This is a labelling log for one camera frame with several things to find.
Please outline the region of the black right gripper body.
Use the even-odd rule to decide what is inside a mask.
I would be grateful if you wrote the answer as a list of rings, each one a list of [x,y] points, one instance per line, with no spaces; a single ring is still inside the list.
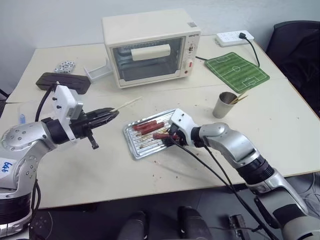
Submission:
[[[175,142],[181,146],[187,146],[187,140],[185,134],[178,127],[178,131],[176,135],[172,136],[175,139]]]

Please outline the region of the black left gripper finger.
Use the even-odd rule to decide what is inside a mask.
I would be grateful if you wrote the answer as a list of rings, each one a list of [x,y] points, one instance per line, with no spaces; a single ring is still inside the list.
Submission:
[[[118,116],[118,114],[119,114],[118,112],[107,112],[102,115],[95,116],[89,121],[89,126],[105,125],[110,121],[112,121],[113,119],[115,119]]]
[[[88,118],[98,118],[98,117],[108,117],[115,118],[119,114],[118,110],[115,110],[113,107],[104,107],[89,111],[86,113]]]

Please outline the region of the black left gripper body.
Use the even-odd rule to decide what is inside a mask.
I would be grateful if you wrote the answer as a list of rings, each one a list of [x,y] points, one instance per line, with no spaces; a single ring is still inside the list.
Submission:
[[[95,150],[99,147],[93,137],[91,122],[97,117],[94,111],[85,113],[82,111],[78,119],[71,120],[70,128],[76,139],[88,138],[92,148]]]

